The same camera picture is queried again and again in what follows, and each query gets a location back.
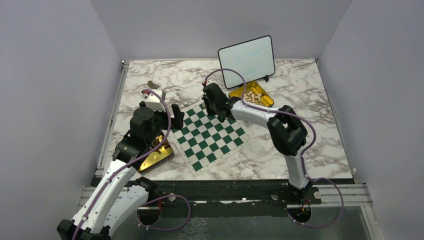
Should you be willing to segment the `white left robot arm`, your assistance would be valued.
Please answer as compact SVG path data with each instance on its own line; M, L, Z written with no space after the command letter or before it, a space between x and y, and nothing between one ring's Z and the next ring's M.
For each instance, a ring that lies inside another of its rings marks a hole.
M184 113L177 104L173 115L164 107L154 110L142 101L129 122L129 130L115 147L112 160L100 183L83 207L70 220L57 226L62 240L110 240L120 225L141 205L157 200L156 183L141 177L129 192L118 198L125 185L139 170L145 159L160 145L153 147L164 130L181 130Z

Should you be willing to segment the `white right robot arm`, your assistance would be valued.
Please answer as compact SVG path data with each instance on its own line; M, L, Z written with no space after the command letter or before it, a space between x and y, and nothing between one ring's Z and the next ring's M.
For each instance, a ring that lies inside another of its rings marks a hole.
M245 121L268 130L273 146L286 162L289 199L296 204L309 200L313 194L312 182L307 177L302 157L308 132L300 116L288 105L264 108L244 104L239 97L229 98L216 83L205 84L202 91L202 100L209 116L216 116L220 122Z

